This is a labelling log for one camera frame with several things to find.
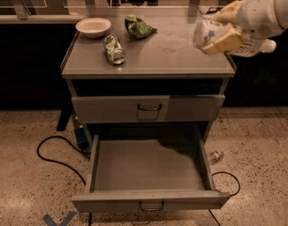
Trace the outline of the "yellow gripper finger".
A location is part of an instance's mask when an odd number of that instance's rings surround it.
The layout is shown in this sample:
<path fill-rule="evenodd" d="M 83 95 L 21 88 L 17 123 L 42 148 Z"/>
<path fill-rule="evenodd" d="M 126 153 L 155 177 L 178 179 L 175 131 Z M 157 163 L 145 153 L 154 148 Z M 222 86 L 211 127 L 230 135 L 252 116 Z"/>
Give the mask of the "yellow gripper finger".
<path fill-rule="evenodd" d="M 235 0 L 227 6 L 212 14 L 207 15 L 207 19 L 221 24 L 239 24 L 238 12 L 242 7 L 242 0 Z"/>
<path fill-rule="evenodd" d="M 243 44 L 243 29 L 232 25 L 220 31 L 210 30 L 203 41 L 200 49 L 206 55 L 229 52 Z"/>

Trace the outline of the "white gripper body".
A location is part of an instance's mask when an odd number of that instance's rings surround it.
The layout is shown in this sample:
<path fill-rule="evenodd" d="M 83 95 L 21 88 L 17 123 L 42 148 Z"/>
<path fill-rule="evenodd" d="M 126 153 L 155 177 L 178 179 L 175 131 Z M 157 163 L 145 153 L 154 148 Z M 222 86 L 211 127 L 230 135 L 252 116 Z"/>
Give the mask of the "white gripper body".
<path fill-rule="evenodd" d="M 242 0 L 238 24 L 255 39 L 268 39 L 283 33 L 279 0 Z"/>

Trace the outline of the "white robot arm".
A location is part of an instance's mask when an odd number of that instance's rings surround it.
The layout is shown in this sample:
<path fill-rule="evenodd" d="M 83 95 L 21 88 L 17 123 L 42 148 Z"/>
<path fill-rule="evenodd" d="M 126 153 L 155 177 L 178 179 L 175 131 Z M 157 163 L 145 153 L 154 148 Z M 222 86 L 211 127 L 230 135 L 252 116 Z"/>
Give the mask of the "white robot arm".
<path fill-rule="evenodd" d="M 197 25 L 195 42 L 206 55 L 253 57 L 274 52 L 287 29 L 288 0 L 235 0 Z"/>

